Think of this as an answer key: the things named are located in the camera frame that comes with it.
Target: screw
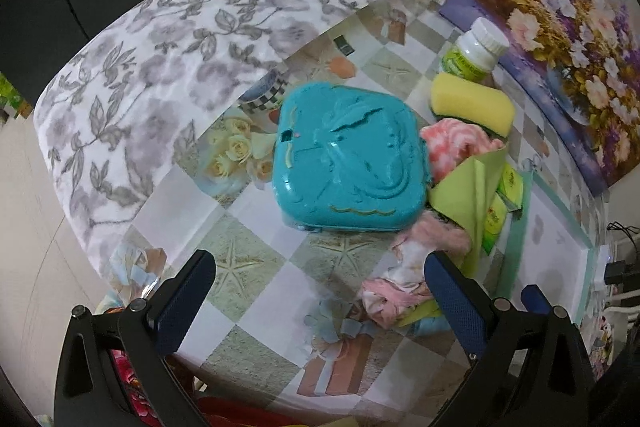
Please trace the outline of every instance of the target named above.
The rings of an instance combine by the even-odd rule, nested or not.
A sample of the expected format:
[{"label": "screw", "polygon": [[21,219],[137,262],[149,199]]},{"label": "screw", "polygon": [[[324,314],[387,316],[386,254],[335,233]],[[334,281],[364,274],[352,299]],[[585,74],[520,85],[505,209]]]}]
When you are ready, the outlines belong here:
[{"label": "screw", "polygon": [[511,303],[503,297],[495,299],[494,306],[495,309],[500,310],[501,312],[507,312],[511,309]]},{"label": "screw", "polygon": [[86,313],[86,308],[82,306],[82,304],[78,304],[78,306],[74,306],[71,310],[71,316],[75,319],[79,319]]},{"label": "screw", "polygon": [[132,312],[141,312],[145,308],[146,308],[146,299],[141,299],[141,298],[133,299],[129,304],[129,309]]},{"label": "screw", "polygon": [[554,315],[559,319],[567,318],[568,313],[562,306],[554,306]]}]

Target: floor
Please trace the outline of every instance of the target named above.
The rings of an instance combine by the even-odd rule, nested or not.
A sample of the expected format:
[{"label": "floor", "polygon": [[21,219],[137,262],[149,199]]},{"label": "floor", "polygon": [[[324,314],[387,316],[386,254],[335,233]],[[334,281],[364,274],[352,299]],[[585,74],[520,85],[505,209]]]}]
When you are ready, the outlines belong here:
[{"label": "floor", "polygon": [[33,414],[53,415],[71,308],[106,292],[66,222],[33,119],[0,128],[0,365]]}]

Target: white floral fabric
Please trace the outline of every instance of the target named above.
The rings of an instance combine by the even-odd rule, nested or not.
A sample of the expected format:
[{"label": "white floral fabric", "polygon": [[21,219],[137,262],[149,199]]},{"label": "white floral fabric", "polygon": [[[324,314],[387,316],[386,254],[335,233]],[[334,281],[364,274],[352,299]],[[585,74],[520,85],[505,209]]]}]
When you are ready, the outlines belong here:
[{"label": "white floral fabric", "polygon": [[34,123],[94,268],[245,90],[372,1],[145,0],[78,52],[42,93]]}]

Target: turquoise case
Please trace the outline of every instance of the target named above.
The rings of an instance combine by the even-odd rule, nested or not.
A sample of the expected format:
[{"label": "turquoise case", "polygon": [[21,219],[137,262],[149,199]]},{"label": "turquoise case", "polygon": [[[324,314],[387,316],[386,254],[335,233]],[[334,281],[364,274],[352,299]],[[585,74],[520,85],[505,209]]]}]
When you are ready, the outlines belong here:
[{"label": "turquoise case", "polygon": [[282,105],[273,190],[299,227],[401,230],[424,209],[427,158],[401,100],[315,82]]}]

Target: white bottle cap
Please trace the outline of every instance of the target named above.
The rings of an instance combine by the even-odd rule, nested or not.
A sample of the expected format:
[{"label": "white bottle cap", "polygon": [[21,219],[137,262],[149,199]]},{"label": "white bottle cap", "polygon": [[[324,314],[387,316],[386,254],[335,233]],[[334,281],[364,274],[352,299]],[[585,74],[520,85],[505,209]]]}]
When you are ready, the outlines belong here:
[{"label": "white bottle cap", "polygon": [[471,25],[471,33],[482,47],[499,57],[509,49],[509,39],[489,19],[480,17]]}]

